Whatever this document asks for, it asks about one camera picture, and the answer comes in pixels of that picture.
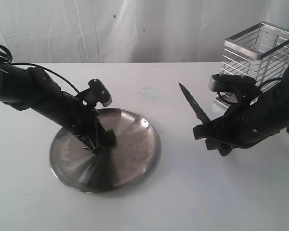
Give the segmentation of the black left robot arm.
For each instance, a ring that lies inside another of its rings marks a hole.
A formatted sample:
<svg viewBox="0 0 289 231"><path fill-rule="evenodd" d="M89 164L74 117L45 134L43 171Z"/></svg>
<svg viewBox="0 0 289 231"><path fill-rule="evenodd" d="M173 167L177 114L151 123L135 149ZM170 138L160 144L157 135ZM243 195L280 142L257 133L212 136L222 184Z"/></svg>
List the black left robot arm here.
<svg viewBox="0 0 289 231"><path fill-rule="evenodd" d="M31 108L67 129L94 153L116 142L113 130L105 130L95 109L97 103L111 104L111 95L99 79L76 96L62 91L41 68L22 69L0 58L0 102L23 111Z"/></svg>

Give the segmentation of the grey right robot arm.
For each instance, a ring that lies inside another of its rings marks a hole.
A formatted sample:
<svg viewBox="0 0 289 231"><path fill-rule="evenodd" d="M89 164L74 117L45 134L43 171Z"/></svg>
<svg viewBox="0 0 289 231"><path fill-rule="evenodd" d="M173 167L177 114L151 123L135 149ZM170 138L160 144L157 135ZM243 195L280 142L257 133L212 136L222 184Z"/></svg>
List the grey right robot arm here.
<svg viewBox="0 0 289 231"><path fill-rule="evenodd" d="M289 127L289 66L280 82L262 92L252 83L252 92L244 93L233 83L237 103L215 120L193 128L196 140L205 139L208 150L227 156L233 149L250 148Z"/></svg>

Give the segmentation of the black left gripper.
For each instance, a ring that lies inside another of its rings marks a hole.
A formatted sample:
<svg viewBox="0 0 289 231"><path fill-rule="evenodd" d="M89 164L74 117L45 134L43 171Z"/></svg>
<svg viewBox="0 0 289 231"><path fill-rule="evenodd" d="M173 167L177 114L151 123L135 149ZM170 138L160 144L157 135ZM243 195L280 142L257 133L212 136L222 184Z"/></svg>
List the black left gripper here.
<svg viewBox="0 0 289 231"><path fill-rule="evenodd" d="M87 108L77 97L62 91L45 100L45 116L66 128L84 143L93 154L116 144L112 129L105 130L95 109Z"/></svg>

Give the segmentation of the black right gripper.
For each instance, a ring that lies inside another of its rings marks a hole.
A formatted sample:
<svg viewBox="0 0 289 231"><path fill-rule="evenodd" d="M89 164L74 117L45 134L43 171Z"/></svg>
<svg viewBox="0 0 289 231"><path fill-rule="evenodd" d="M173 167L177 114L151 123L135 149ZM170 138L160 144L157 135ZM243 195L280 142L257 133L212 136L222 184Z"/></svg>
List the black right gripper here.
<svg viewBox="0 0 289 231"><path fill-rule="evenodd" d="M244 97L223 116L193 128L208 151L227 156L232 149L248 149L289 126L289 98L283 93Z"/></svg>

